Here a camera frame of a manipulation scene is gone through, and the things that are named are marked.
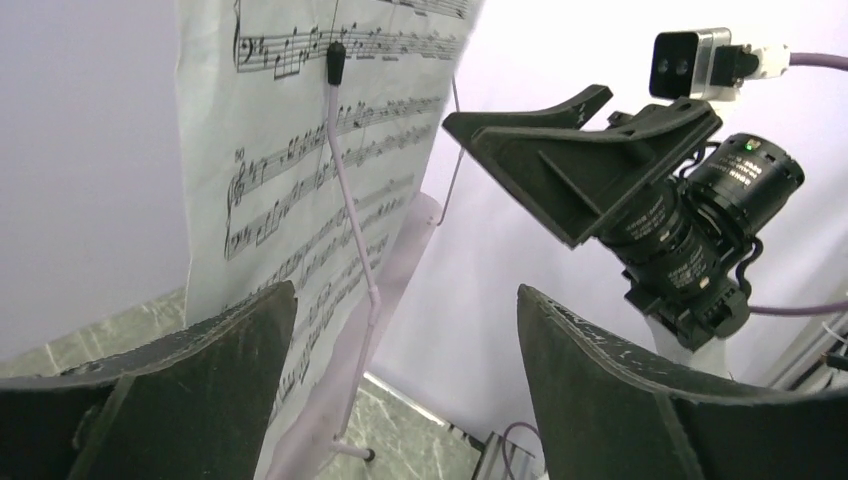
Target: floor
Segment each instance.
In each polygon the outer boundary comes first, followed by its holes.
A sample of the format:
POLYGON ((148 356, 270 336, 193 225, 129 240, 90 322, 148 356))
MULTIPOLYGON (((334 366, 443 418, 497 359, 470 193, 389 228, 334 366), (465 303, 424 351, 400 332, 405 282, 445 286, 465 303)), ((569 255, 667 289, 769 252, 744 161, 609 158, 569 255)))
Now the floor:
POLYGON ((470 480, 480 459, 461 432, 427 414, 379 380, 359 388, 346 439, 376 458, 338 455, 318 480, 470 480))

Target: music sheet page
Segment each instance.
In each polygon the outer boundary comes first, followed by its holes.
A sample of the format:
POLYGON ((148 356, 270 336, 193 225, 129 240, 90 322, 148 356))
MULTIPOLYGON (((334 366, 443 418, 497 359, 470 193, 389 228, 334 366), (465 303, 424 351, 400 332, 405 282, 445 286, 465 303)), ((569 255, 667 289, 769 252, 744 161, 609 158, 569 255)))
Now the music sheet page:
POLYGON ((366 292, 327 122, 379 271, 421 184, 479 0, 177 3, 186 323, 294 282, 298 316, 272 416, 284 431, 366 292), (325 56, 336 41, 348 57, 328 118, 325 56))

